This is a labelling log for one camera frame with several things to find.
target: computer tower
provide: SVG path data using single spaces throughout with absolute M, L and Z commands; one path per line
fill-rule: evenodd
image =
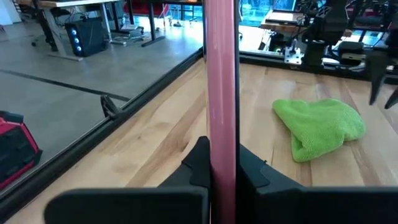
M 104 29 L 100 18 L 83 19 L 65 24 L 73 53 L 88 57 L 107 48 Z

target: red equipment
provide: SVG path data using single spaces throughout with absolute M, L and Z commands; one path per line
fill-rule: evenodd
M 24 117 L 0 111 L 0 190 L 35 166 L 41 155 Z

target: pink pole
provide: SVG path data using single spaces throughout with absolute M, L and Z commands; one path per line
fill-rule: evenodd
M 212 224 L 235 224 L 236 108 L 234 0 L 205 1 Z

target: green microfiber towel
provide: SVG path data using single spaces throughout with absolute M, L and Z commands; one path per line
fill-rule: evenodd
M 362 137 L 366 131 L 360 115 L 335 99 L 314 103 L 276 100 L 272 108 L 292 132 L 292 154 L 296 162 L 331 152 L 344 141 Z

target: desk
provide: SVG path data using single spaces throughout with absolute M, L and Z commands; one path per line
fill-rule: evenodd
M 274 16 L 275 13 L 281 13 L 281 12 L 274 12 L 273 10 L 270 10 L 267 15 L 264 17 L 260 24 L 261 29 L 269 29 L 269 30 L 274 30 L 277 32 L 289 32 L 289 33 L 294 33 L 299 31 L 299 27 L 291 24 L 283 24 L 278 23 L 278 22 L 267 22 L 266 20 L 270 18 L 271 16 Z M 301 12 L 286 12 L 286 20 L 291 20 L 293 22 L 297 21 L 298 18 L 302 17 L 303 14 Z M 306 30 L 307 27 L 302 27 L 301 31 Z M 343 36 L 344 37 L 351 37 L 353 35 L 353 31 L 346 29 Z
M 202 0 L 192 1 L 192 0 L 151 0 L 149 3 L 149 24 L 150 24 L 150 41 L 143 43 L 141 46 L 147 47 L 148 45 L 154 44 L 165 37 L 156 37 L 155 35 L 155 22 L 154 22 L 154 5 L 153 3 L 163 3 L 163 4 L 178 4 L 178 5 L 190 5 L 190 6 L 203 6 L 202 8 L 202 18 L 203 18 L 203 49 L 206 49 L 206 14 L 205 5 Z
M 118 0 L 81 0 L 81 1 L 64 1 L 64 2 L 54 2 L 54 1 L 39 1 L 38 5 L 39 8 L 43 9 L 45 18 L 49 24 L 49 27 L 51 28 L 54 36 L 54 41 L 55 44 L 57 45 L 58 52 L 55 53 L 49 53 L 50 56 L 53 57 L 59 57 L 59 58 L 64 58 L 64 59 L 69 59 L 69 60 L 74 60 L 74 61 L 81 61 L 83 58 L 81 57 L 76 57 L 74 55 L 68 55 L 67 51 L 65 50 L 65 47 L 62 43 L 61 37 L 60 37 L 60 29 L 58 25 L 55 23 L 55 19 L 52 16 L 50 10 L 51 8 L 54 7 L 71 7 L 71 6 L 82 6 L 82 5 L 87 5 L 87 4 L 101 4 L 101 16 L 103 18 L 103 23 L 106 28 L 106 32 L 108 34 L 109 38 L 109 43 L 110 44 L 118 44 L 118 45 L 125 45 L 125 42 L 120 42 L 120 41 L 115 41 L 112 39 L 111 31 L 109 28 L 109 23 L 108 23 L 108 17 L 106 16 L 106 7 L 105 3 L 106 2 L 115 2 Z M 18 4 L 23 4 L 27 6 L 33 6 L 32 0 L 18 0 Z

